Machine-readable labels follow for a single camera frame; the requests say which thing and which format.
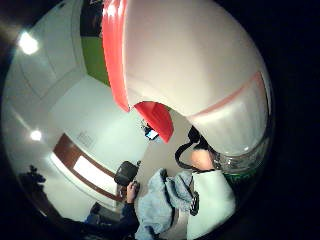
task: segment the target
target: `white wall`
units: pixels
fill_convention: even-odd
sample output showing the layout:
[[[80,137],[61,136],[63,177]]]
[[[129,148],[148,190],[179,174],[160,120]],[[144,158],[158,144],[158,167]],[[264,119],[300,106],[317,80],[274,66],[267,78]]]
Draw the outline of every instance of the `white wall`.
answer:
[[[70,10],[68,4],[74,4],[73,14],[70,11],[68,14],[60,14],[55,8],[36,25],[41,33],[34,35],[39,42],[38,54],[41,55],[43,48],[46,47],[46,53],[50,55],[50,59],[42,58],[43,61],[39,61],[38,54],[27,56],[17,50],[3,92],[1,126],[5,149],[15,174],[29,171],[31,164],[36,166],[38,172],[46,178],[44,191],[59,213],[63,217],[82,221],[95,201],[98,200],[107,206],[105,203],[108,201],[107,198],[101,197],[101,194],[88,187],[86,189],[83,183],[80,185],[81,183],[76,180],[74,182],[68,180],[50,158],[54,146],[63,134],[63,129],[49,112],[54,104],[86,73],[79,38],[81,1],[68,1],[66,9]],[[65,23],[67,18],[72,22],[71,26],[69,23],[59,25],[61,21]],[[47,42],[44,40],[45,33],[48,32],[55,35],[55,45],[48,42],[53,40],[48,39],[48,36]],[[60,51],[59,44],[69,46],[67,51]],[[64,66],[70,56],[74,58],[71,61],[72,64]],[[44,65],[49,61],[51,64],[58,61],[58,64],[54,67],[50,64]],[[46,67],[51,69],[39,73]],[[40,142],[32,141],[30,138],[31,131],[35,129],[42,132],[43,138]]]
[[[110,88],[90,76],[69,89],[51,114],[77,146],[113,172],[125,160],[141,160],[149,144],[139,114],[121,110]]]

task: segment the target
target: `red object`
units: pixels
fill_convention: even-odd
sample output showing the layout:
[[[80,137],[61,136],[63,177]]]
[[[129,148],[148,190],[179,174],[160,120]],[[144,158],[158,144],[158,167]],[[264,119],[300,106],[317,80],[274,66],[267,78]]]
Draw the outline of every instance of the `red object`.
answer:
[[[115,102],[129,111],[122,66],[122,41],[126,0],[105,0],[102,19],[102,42],[109,82]]]
[[[173,124],[169,111],[161,103],[141,102],[134,106],[144,120],[152,127],[164,142],[168,142],[173,133]]]
[[[125,111],[129,111],[125,88],[122,43],[126,0],[105,0],[102,19],[102,42],[104,59],[109,76],[110,87],[115,102]],[[173,133],[173,124],[168,110],[160,103],[141,102],[135,108],[164,142],[168,142]]]

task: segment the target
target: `black strap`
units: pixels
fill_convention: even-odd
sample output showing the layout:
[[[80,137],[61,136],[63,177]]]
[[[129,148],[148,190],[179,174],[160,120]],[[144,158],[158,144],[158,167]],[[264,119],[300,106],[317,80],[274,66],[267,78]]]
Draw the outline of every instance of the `black strap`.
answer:
[[[179,159],[180,159],[180,156],[181,154],[186,150],[188,149],[192,144],[194,143],[197,143],[199,142],[203,137],[200,135],[200,133],[198,132],[198,130],[192,126],[191,129],[189,130],[189,133],[188,133],[188,138],[189,138],[189,142],[186,143],[186,144],[183,144],[182,146],[180,146],[178,148],[178,150],[176,151],[175,153],[175,159],[176,159],[176,162],[177,164],[179,165],[179,167],[181,168],[185,168],[185,169],[192,169],[196,172],[199,172],[200,170],[198,168],[195,168],[193,166],[190,166],[188,164],[185,164],[183,162],[181,162]]]

